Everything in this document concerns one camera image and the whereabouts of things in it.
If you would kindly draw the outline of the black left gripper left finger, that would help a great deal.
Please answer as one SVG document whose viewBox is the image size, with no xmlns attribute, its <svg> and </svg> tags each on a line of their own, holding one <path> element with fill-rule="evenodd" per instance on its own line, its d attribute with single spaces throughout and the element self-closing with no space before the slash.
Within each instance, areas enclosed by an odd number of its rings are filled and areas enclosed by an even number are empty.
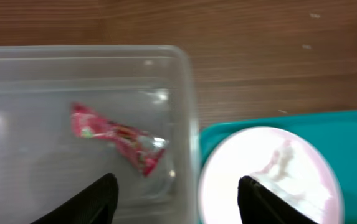
<svg viewBox="0 0 357 224">
<path fill-rule="evenodd" d="M 32 224 L 111 224 L 118 195 L 117 178 L 107 173 Z"/>
</svg>

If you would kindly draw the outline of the red snack wrapper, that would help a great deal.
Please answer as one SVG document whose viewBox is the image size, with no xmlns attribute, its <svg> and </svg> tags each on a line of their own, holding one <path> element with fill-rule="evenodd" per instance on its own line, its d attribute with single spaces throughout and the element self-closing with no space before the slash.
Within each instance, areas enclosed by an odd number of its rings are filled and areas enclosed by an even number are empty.
<svg viewBox="0 0 357 224">
<path fill-rule="evenodd" d="M 168 146 L 163 138 L 106 119 L 80 103 L 72 103 L 70 120 L 76 136 L 112 142 L 145 177 L 156 168 Z"/>
</svg>

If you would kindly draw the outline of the white napkin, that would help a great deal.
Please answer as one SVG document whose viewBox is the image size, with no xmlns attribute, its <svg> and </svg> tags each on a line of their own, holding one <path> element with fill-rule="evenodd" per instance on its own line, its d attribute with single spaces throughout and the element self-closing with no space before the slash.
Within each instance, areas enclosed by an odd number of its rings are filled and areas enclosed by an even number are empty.
<svg viewBox="0 0 357 224">
<path fill-rule="evenodd" d="M 250 176 L 312 221 L 323 221 L 331 193 L 298 142 L 284 141 L 268 164 Z"/>
</svg>

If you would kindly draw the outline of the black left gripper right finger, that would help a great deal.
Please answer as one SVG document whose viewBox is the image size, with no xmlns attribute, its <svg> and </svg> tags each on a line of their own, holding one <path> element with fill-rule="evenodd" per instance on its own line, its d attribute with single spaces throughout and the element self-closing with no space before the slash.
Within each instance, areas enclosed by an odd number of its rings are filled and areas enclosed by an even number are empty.
<svg viewBox="0 0 357 224">
<path fill-rule="evenodd" d="M 239 181 L 237 203 L 243 224 L 317 224 L 250 176 Z"/>
</svg>

